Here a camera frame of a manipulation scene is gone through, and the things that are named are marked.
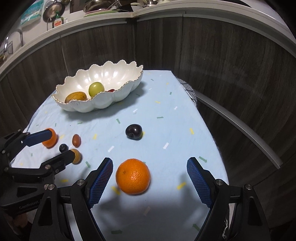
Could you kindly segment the person's right hand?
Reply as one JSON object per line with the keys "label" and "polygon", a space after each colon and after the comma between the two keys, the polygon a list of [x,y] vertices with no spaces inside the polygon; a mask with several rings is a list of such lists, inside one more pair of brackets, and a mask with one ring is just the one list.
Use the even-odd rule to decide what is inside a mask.
{"label": "person's right hand", "polygon": [[28,224],[28,216],[26,213],[17,215],[15,217],[4,214],[4,217],[12,229],[16,229],[18,227],[24,228]]}

